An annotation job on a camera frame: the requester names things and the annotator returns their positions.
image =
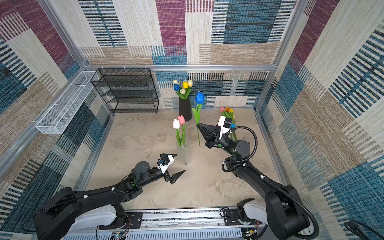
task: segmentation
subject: artificial flower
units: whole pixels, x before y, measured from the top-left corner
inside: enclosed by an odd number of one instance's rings
[[[184,116],[183,116],[183,115],[180,115],[180,116],[178,117],[178,119],[179,119],[180,124],[184,124],[184,123],[185,123],[185,119],[184,119]]]
[[[204,94],[201,91],[199,91],[196,94],[195,102],[197,102],[197,103],[203,103],[204,102]]]
[[[188,86],[188,82],[187,81],[184,81],[183,82],[183,88],[187,89],[189,86]]]
[[[175,89],[175,91],[179,91],[180,90],[180,86],[178,84],[173,84],[173,89]]]
[[[180,128],[180,121],[178,119],[173,120],[173,128],[179,129]]]

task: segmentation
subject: white wire basket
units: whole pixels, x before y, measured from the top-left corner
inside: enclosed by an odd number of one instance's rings
[[[36,128],[43,134],[62,134],[92,90],[94,71],[81,72],[52,105]]]

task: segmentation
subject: robotic arm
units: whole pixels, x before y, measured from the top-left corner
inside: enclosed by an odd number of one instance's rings
[[[120,203],[134,199],[143,186],[162,177],[173,184],[185,172],[169,175],[167,169],[174,157],[176,154],[160,154],[158,166],[152,168],[148,162],[139,162],[129,175],[109,187],[75,192],[70,187],[61,189],[33,217],[38,239],[59,240],[69,230],[94,226],[95,222],[107,224],[100,229],[124,227],[128,218]]]
[[[221,116],[216,126],[197,124],[197,128],[206,140],[205,145],[209,149],[217,147],[231,154],[223,162],[222,170],[232,172],[236,177],[243,179],[261,195],[265,200],[267,224],[278,239],[285,240],[293,235],[303,239],[316,238],[319,234],[316,219],[303,206],[296,189],[291,185],[283,186],[273,181],[249,162],[257,149],[255,132],[245,126],[235,126],[231,122],[232,119]],[[255,147],[251,153],[249,142],[244,140],[233,141],[228,137],[230,132],[236,129],[245,129],[252,133],[255,139]],[[238,208],[239,219],[242,222],[250,222],[252,214],[247,212],[246,203],[239,204],[241,205]],[[311,235],[298,234],[298,232],[310,225],[308,217],[313,222],[314,232]]]

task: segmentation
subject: black mesh organizer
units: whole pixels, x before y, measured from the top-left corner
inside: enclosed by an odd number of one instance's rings
[[[95,75],[98,80],[91,82],[113,113],[157,113],[159,98],[150,69],[99,68]]]

